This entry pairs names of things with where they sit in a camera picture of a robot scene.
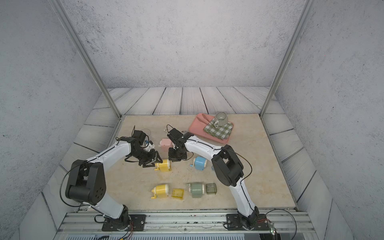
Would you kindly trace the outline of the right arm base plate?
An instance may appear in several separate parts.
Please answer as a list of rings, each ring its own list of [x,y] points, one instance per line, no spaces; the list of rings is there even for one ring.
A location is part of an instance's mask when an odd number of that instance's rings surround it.
[[[265,214],[251,215],[245,217],[240,213],[227,214],[225,228],[229,231],[269,231],[270,224]]]

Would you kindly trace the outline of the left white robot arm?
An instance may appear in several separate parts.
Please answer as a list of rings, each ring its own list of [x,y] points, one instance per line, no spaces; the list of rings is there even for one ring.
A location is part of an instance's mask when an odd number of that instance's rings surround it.
[[[87,160],[76,160],[65,175],[67,186],[65,196],[99,212],[105,231],[124,231],[131,228],[128,208],[118,203],[107,192],[106,172],[120,159],[138,163],[143,168],[162,163],[159,152],[143,131],[134,130],[130,137],[120,137],[116,142]]]

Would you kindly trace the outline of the pink pencil sharpener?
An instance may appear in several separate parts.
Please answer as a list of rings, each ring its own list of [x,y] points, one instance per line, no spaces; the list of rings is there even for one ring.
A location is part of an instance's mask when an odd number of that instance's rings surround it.
[[[170,139],[161,139],[159,146],[163,151],[168,151],[169,148],[174,148],[174,144]]]

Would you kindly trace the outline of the yellow tray front row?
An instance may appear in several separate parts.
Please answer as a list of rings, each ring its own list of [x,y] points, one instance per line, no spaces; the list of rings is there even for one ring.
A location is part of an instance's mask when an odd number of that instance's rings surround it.
[[[183,200],[184,199],[184,189],[173,189],[172,191],[172,198],[177,200]]]

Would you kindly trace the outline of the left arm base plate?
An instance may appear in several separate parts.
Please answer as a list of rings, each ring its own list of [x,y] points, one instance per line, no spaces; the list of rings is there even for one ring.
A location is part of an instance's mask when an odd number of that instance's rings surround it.
[[[123,223],[118,219],[105,219],[102,231],[103,232],[124,232],[131,231],[142,232],[145,227],[147,215],[144,214],[129,214],[128,220]]]

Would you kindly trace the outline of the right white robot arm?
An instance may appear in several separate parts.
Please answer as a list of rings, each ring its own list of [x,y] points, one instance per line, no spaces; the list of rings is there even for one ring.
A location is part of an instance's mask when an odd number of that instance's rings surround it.
[[[229,145],[212,145],[192,133],[183,134],[175,128],[168,131],[167,136],[175,145],[169,149],[170,160],[185,160],[190,152],[211,161],[218,180],[229,187],[235,199],[242,227],[246,230],[254,229],[260,212],[248,193],[244,181],[244,166],[233,148]]]

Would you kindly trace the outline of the yellow sharpener front row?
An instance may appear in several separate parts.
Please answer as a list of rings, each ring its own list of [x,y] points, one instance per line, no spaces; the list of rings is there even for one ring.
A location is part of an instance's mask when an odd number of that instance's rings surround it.
[[[169,185],[158,185],[152,189],[151,199],[167,198],[169,196]]]

